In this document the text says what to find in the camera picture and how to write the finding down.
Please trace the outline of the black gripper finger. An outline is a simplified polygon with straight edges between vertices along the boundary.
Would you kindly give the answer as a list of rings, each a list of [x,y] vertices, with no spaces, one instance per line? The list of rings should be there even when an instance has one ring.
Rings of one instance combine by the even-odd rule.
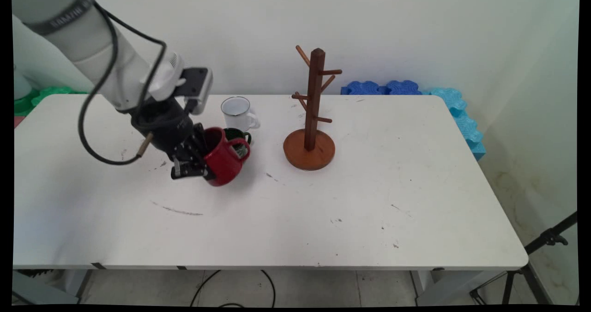
[[[193,125],[193,132],[187,139],[189,161],[204,161],[209,150],[205,141],[205,130],[201,123]]]
[[[212,181],[216,178],[216,175],[202,159],[180,161],[177,158],[173,158],[173,167],[171,168],[170,177],[172,180],[188,177],[202,177],[206,181]]]

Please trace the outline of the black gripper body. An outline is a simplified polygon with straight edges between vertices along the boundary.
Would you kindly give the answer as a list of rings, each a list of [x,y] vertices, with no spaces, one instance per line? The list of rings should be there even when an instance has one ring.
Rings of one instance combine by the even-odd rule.
[[[197,141],[197,127],[176,99],[145,101],[140,111],[131,112],[131,124],[144,137],[151,134],[152,146],[170,161],[205,162],[204,144]]]

